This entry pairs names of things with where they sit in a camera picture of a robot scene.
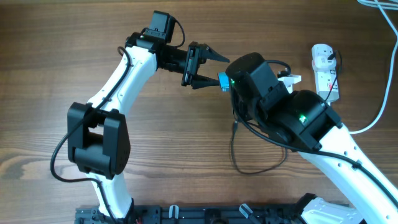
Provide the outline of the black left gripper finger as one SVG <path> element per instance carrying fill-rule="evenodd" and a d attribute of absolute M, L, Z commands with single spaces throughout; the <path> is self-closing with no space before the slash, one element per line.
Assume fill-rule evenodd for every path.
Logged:
<path fill-rule="evenodd" d="M 218 80 L 215 80 L 210 77 L 204 77 L 201 75 L 195 75 L 192 78 L 191 81 L 191 86 L 194 90 L 199 89 L 199 88 L 204 88 L 208 86 L 219 86 L 220 83 Z"/>
<path fill-rule="evenodd" d="M 229 59 L 217 53 L 209 45 L 204 44 L 203 57 L 205 59 L 215 60 L 219 62 L 229 62 Z"/>

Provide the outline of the blue Galaxy smartphone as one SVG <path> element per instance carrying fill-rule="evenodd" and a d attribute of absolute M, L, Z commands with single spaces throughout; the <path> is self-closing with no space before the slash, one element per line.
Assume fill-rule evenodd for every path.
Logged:
<path fill-rule="evenodd" d="M 229 78 L 225 72 L 218 73 L 218 80 L 222 92 L 229 92 Z"/>

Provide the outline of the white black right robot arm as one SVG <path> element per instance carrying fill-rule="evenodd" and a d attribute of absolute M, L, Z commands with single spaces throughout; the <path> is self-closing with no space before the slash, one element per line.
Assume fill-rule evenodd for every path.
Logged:
<path fill-rule="evenodd" d="M 337 112 L 310 90 L 289 92 L 272 63 L 253 52 L 227 67 L 237 120 L 317 167 L 366 223 L 397 223 L 397 188 L 356 144 Z"/>

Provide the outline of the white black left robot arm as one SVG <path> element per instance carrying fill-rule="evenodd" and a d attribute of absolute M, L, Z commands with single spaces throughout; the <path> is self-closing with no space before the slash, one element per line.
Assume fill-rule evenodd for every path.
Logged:
<path fill-rule="evenodd" d="M 182 74 L 183 86 L 217 86 L 218 80 L 199 75 L 198 69 L 207 60 L 229 62 L 207 44 L 192 42 L 188 50 L 171 45 L 179 24 L 154 11 L 150 25 L 118 47 L 122 59 L 100 91 L 68 110 L 67 133 L 54 149 L 50 172 L 64 183 L 93 184 L 99 200 L 93 223 L 139 223 L 123 173 L 131 152 L 126 119 L 148 79 L 164 69 Z"/>

